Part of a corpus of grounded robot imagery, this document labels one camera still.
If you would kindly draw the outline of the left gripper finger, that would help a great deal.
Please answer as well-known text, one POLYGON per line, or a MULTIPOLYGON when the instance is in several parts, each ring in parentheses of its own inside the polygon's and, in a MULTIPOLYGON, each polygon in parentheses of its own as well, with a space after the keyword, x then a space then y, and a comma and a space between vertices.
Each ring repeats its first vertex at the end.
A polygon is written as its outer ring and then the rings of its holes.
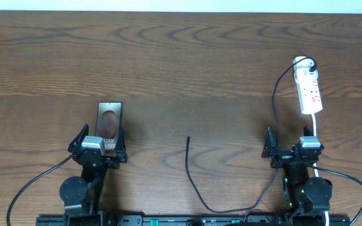
POLYGON ((127 163, 128 154, 126 152, 125 140, 124 140, 124 129, 119 130, 118 138, 116 141, 116 147, 114 148, 116 157, 120 163, 127 163))
POLYGON ((84 138, 88 135, 89 135, 89 125, 84 124, 83 128, 78 133, 78 135, 76 135, 76 137, 70 142, 69 147, 68 147, 68 152, 75 153, 76 150, 79 147, 81 147, 82 141, 84 140, 84 138))

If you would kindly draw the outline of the smartphone with brown screen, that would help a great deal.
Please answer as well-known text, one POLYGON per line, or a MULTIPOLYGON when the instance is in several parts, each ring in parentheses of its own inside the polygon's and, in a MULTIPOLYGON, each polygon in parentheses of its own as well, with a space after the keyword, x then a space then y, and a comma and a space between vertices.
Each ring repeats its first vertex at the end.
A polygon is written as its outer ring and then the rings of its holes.
POLYGON ((105 150, 114 151, 122 118, 122 102, 100 102, 97 110, 95 136, 103 138, 105 150))

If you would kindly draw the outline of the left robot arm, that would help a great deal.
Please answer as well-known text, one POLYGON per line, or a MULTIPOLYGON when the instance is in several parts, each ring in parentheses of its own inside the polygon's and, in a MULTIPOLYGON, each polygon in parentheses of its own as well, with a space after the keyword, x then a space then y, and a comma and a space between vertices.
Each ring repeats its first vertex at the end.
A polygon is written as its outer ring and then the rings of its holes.
POLYGON ((124 130, 119 130, 115 156, 104 154, 103 138, 90 136, 87 124, 69 144, 68 151, 72 154, 72 159, 82 166, 82 173, 80 176, 67 178, 60 187, 60 198, 65 210, 64 224, 110 225, 110 216, 99 210, 99 202, 107 171, 117 170, 121 163, 128 160, 124 130))

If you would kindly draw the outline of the white power strip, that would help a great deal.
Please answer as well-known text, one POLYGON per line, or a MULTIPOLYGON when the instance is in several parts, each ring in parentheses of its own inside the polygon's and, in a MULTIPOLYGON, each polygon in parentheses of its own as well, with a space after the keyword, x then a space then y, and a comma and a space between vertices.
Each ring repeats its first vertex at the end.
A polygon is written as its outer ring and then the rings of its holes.
POLYGON ((318 72, 310 72, 307 67, 297 67, 294 72, 297 84, 300 110, 305 115, 320 112, 322 107, 321 94, 318 84, 318 72))

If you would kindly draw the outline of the white usb wall charger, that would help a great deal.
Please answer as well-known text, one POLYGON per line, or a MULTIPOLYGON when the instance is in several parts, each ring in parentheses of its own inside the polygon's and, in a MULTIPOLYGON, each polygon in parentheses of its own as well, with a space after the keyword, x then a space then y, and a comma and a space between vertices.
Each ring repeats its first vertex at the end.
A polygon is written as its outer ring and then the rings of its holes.
POLYGON ((297 70, 299 67, 309 68, 309 72, 314 72, 317 70, 317 62, 309 56, 297 56, 293 59, 293 68, 297 70))

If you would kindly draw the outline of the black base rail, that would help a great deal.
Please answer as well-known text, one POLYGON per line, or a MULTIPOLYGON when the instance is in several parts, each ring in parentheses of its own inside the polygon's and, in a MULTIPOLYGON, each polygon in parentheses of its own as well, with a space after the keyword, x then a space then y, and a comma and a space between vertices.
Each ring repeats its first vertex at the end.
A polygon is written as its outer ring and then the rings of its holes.
POLYGON ((288 225, 288 220, 260 213, 239 216, 141 216, 141 215, 92 215, 73 217, 44 216, 35 225, 109 225, 109 226, 221 226, 221 225, 288 225))

